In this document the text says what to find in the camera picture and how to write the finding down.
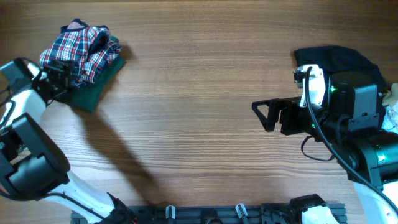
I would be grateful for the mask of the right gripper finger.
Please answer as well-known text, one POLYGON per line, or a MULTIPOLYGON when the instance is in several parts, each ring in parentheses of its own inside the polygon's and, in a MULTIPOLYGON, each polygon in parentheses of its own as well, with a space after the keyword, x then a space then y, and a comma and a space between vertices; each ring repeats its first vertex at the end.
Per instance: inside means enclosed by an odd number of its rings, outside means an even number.
POLYGON ((263 104, 263 106, 271 106, 274 105, 278 107, 279 111, 288 105, 295 103, 296 101, 300 101, 300 97, 291 97, 291 98, 274 98, 274 99, 269 99, 269 100, 262 100, 262 101, 255 101, 252 104, 260 105, 263 104))
POLYGON ((263 104, 252 104, 253 112, 259 118, 264 130, 267 132, 273 132, 275 130, 276 122, 279 120, 278 107, 274 105, 268 106, 268 115, 266 116, 259 110, 259 106, 263 106, 263 104))

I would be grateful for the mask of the plaid red navy shirt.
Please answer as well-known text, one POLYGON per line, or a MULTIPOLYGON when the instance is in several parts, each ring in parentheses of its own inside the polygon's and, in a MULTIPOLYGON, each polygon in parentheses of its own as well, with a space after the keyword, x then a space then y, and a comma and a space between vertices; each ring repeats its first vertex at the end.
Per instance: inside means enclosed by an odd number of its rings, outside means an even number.
POLYGON ((60 28, 52 46, 40 54, 39 65, 44 67, 54 61, 69 63, 70 86, 79 89, 94 84, 121 51, 121 45, 111 38, 106 25, 89 26, 80 19, 74 19, 60 28))

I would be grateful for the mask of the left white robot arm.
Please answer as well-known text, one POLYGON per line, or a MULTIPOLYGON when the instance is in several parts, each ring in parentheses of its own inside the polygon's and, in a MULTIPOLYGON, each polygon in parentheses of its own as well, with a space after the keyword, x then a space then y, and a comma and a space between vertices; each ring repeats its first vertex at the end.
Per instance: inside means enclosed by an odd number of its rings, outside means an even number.
POLYGON ((54 100, 69 97, 69 63, 43 67, 16 58, 1 67, 9 82, 1 118, 1 196, 13 201, 45 200, 73 210, 88 223, 138 223, 119 199, 74 174, 63 151, 40 127, 54 100))

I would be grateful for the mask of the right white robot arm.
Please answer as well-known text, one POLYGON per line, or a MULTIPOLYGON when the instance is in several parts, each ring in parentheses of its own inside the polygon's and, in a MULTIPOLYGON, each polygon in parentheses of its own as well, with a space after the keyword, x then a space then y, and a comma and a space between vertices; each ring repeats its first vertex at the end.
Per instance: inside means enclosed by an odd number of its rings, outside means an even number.
POLYGON ((263 128, 283 135, 307 133, 323 143, 346 171, 368 223, 397 222, 397 133, 383 128, 386 111, 369 75, 343 71, 325 76, 302 65, 294 80, 301 96, 255 101, 263 128))

